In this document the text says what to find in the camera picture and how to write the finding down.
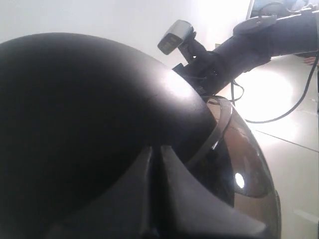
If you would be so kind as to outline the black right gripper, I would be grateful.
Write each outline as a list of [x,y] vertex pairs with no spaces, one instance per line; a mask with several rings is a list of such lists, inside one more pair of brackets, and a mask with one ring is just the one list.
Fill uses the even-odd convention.
[[213,96],[227,86],[227,71],[221,58],[207,51],[193,37],[184,41],[178,50],[186,65],[178,64],[172,70],[185,79],[200,96]]

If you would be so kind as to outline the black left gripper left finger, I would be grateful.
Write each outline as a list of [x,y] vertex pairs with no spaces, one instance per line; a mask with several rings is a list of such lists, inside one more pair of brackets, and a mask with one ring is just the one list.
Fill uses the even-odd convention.
[[46,238],[151,239],[152,155],[144,148],[109,190],[57,223]]

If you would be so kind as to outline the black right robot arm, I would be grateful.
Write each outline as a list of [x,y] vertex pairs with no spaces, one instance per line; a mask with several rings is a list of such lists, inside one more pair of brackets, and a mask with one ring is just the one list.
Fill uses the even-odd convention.
[[193,40],[182,51],[195,58],[174,71],[201,96],[215,95],[242,73],[267,64],[272,57],[319,49],[319,12],[311,9],[283,18],[255,17],[233,29],[233,35],[207,51]]

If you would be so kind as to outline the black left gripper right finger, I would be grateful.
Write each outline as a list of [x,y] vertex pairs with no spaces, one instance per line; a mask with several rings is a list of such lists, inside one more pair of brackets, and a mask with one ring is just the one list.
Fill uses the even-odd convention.
[[186,169],[170,146],[160,149],[167,239],[265,239],[267,227],[220,201]]

